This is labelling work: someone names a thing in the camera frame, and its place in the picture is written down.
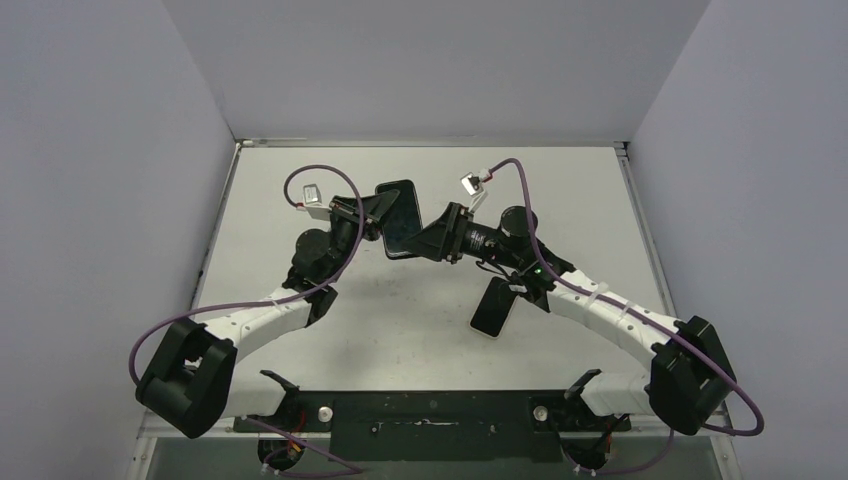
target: smartphone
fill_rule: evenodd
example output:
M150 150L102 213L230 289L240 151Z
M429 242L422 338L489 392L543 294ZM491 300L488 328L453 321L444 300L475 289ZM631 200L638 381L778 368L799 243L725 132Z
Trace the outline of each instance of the smartphone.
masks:
M383 246L389 260L412 258L415 255L404 250L401 243L421 231L421 211L412 180L398 180L377 185L375 193L397 190L398 197L383 219Z
M510 290L509 282L500 277L492 278L471 318L471 328L487 337L498 338L517 296Z

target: gray wall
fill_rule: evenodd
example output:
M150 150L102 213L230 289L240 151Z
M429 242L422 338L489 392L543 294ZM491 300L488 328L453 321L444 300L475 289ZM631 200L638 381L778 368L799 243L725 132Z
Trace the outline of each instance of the gray wall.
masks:
M233 142L158 0L0 8L0 471L114 479L126 358L189 301Z
M675 303L766 415L749 479L848 471L846 25L845 0L713 0L631 146Z
M623 140L708 0L165 0L237 137Z

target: white arm segment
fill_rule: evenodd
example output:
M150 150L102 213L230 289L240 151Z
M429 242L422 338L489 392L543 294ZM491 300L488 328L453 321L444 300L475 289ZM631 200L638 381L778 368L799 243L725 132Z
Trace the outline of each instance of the white arm segment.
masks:
M278 288L262 300L297 295L294 290ZM202 323L218 338L229 338L238 348L236 363L280 335L301 329L309 320L312 306L304 299L270 307L245 308Z
M297 292L278 288L262 300L290 297ZM218 338L229 338L238 348L236 364L281 335L299 330L309 320L311 305L304 299L270 307L246 308L207 320L206 330ZM283 387L258 371L236 366L221 418L242 415L271 415L285 398Z
M668 342L668 337L627 315L621 309L598 300L597 295L602 294L605 297L618 300L624 305L629 305L628 310L637 310L671 331L677 330L677 327L674 326L674 321L677 319L651 312L620 295L604 291L605 286L603 284L599 285L597 282L593 282L580 270L565 273L562 275L562 279L590 292L595 292L595 294L586 296L575 293L558 283L553 291L548 292L548 305L551 313L583 324L589 330L618 345L641 363L646 370L650 371L651 360L655 356L655 353L651 350L651 345L655 343L665 344Z
M677 319L649 311L608 291L605 284L592 281L580 270L565 273L562 278L593 294L586 296L576 293L558 283L552 292L548 292L551 313L583 324L589 330L618 345L650 372L651 360L656 355L651 350L651 345L665 344L668 342L668 337L621 309L598 300L597 296L604 295L618 300L621 304L627 305L627 310L637 310L671 331L677 330L674 326L674 321ZM645 385L648 383L650 383L650 377L647 373L601 373L589 381L580 398L592 410L592 413L598 416L624 413L653 415L648 394L645 392Z
M653 415L645 385L647 373L601 373L586 384L580 398L599 417L606 415Z

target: black bracket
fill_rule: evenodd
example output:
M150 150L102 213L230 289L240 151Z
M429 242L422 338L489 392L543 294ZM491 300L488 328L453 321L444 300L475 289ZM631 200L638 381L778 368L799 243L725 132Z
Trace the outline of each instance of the black bracket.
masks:
M736 375L715 328L701 317L676 321L677 333L714 361L730 378ZM646 387L651 408L666 425L684 435L701 426L730 393L730 386L688 350L669 340L651 346L651 383Z
M135 389L142 405L197 438L221 418L227 406L238 349L188 318L174 322ZM200 366L186 365L201 359Z

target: metal screw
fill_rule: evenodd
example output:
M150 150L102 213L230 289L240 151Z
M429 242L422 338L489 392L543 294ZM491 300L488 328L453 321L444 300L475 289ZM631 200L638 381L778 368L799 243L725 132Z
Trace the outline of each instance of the metal screw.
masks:
M321 407L318 409L318 420L327 423L333 419L333 409L330 407Z
M540 422L544 422L548 420L548 409L539 405L538 407L533 409L533 418Z

